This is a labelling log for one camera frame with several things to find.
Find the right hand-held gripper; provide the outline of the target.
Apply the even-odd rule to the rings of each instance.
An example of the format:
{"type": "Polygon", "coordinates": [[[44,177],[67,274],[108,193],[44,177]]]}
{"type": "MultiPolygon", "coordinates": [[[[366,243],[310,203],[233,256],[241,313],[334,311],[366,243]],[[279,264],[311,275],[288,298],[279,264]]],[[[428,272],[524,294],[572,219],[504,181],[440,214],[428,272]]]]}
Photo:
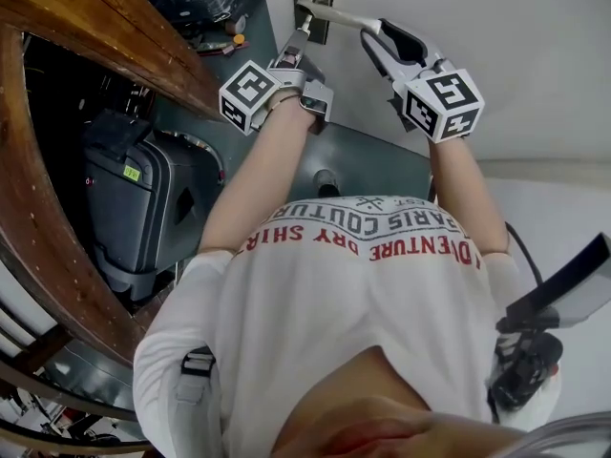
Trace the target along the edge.
{"type": "Polygon", "coordinates": [[[406,131],[446,142],[474,130],[485,101],[467,70],[387,19],[381,20],[377,34],[361,30],[360,40],[376,70],[391,81],[391,104],[406,131]]]}

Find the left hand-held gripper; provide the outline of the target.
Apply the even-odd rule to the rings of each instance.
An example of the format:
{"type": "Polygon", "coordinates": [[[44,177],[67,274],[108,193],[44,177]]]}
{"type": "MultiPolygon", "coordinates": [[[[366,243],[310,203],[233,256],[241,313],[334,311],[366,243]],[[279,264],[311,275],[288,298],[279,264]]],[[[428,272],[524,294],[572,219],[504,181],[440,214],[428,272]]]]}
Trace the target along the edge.
{"type": "Polygon", "coordinates": [[[298,69],[309,31],[296,29],[266,69],[247,61],[219,90],[220,114],[244,135],[258,132],[271,111],[269,99],[278,91],[292,91],[300,106],[316,118],[311,129],[319,134],[329,123],[334,93],[323,81],[298,69]]]}

